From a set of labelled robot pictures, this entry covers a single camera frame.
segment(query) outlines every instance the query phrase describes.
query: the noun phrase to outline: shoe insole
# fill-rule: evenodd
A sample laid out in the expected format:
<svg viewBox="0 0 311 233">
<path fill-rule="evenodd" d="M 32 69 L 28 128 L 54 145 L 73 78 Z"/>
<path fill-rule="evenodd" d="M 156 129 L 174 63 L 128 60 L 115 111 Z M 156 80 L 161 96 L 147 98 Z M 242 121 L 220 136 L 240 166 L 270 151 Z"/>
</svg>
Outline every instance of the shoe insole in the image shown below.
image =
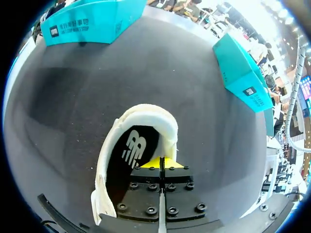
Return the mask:
<svg viewBox="0 0 311 233">
<path fill-rule="evenodd" d="M 157 148 L 159 133 L 151 126 L 133 126 L 117 141 L 107 169 L 106 188 L 116 207 L 128 189 L 135 166 L 149 162 Z"/>
</svg>

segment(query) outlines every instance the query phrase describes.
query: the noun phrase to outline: black metal clamp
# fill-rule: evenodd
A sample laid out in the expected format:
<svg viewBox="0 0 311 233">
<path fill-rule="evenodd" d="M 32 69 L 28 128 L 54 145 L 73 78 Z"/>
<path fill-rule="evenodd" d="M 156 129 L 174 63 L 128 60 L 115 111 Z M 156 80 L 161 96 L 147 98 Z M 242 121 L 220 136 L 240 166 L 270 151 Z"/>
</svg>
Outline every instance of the black metal clamp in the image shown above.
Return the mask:
<svg viewBox="0 0 311 233">
<path fill-rule="evenodd" d="M 272 215 L 258 208 L 233 224 L 223 226 L 219 220 L 208 220 L 208 206 L 200 200 L 188 166 L 165 168 L 164 160 L 160 160 L 160 168 L 134 169 L 130 181 L 122 202 L 115 206 L 117 218 L 100 214 L 99 226 L 80 224 L 77 227 L 62 216 L 43 194 L 38 199 L 60 227 L 69 233 L 157 233 L 160 218 L 164 216 L 168 233 L 253 232 L 254 228 L 247 228 L 252 226 L 249 221 L 261 226 L 258 227 L 261 230 L 256 232 L 274 232 L 293 206 L 285 196 L 273 195 L 266 202 L 269 209 L 274 206 Z M 162 196 L 165 206 L 161 207 Z"/>
</svg>

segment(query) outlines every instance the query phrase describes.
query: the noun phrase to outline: white sneaker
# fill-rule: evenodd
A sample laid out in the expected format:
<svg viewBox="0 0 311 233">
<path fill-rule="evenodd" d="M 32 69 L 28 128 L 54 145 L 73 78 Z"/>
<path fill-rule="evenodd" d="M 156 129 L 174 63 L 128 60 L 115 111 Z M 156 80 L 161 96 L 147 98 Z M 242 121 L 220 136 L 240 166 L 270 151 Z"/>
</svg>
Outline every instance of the white sneaker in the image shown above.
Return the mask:
<svg viewBox="0 0 311 233">
<path fill-rule="evenodd" d="M 177 131 L 175 118 L 151 104 L 136 105 L 115 120 L 98 158 L 91 194 L 97 225 L 99 214 L 117 217 L 114 206 L 122 201 L 135 166 L 159 156 L 176 161 Z"/>
</svg>

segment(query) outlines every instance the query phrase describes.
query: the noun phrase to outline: new balance logo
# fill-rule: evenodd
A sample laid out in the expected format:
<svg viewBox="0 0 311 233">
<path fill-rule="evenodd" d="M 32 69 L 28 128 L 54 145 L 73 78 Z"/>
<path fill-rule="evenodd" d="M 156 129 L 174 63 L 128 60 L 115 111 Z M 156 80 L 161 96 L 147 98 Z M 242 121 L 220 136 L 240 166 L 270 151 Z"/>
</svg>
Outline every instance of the new balance logo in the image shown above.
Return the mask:
<svg viewBox="0 0 311 233">
<path fill-rule="evenodd" d="M 137 160 L 141 159 L 146 148 L 146 139 L 140 137 L 138 132 L 133 130 L 127 139 L 126 145 L 128 150 L 123 151 L 122 158 L 125 158 L 125 161 L 134 168 L 138 166 Z"/>
<path fill-rule="evenodd" d="M 243 93 L 246 95 L 246 96 L 251 96 L 253 94 L 255 94 L 257 91 L 254 87 L 250 87 L 246 90 L 243 91 Z"/>
<path fill-rule="evenodd" d="M 51 32 L 51 36 L 52 37 L 57 37 L 59 36 L 58 34 L 58 29 L 57 29 L 57 25 L 50 27 L 50 32 Z"/>
</svg>

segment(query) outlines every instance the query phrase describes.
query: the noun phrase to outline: white cable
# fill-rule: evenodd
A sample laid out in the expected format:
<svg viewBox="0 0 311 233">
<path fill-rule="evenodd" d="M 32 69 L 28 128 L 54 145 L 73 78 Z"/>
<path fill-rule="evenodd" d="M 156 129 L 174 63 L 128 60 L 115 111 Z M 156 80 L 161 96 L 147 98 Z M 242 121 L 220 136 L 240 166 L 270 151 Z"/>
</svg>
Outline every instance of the white cable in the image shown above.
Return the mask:
<svg viewBox="0 0 311 233">
<path fill-rule="evenodd" d="M 310 153 L 311 149 L 308 148 L 300 148 L 295 145 L 295 143 L 291 139 L 290 135 L 290 125 L 291 125 L 291 119 L 293 115 L 293 110 L 298 94 L 298 89 L 299 89 L 299 84 L 301 80 L 301 74 L 302 74 L 302 69 L 304 66 L 306 58 L 306 50 L 305 48 L 301 45 L 301 40 L 298 39 L 298 53 L 297 53 L 297 62 L 296 62 L 296 73 L 295 73 L 295 79 L 294 79 L 294 84 L 293 84 L 293 91 L 291 93 L 291 101 L 290 101 L 290 107 L 287 113 L 286 117 L 286 122 L 285 122 L 285 134 L 286 134 L 286 139 L 287 142 L 296 150 L 300 150 L 306 153 Z"/>
</svg>

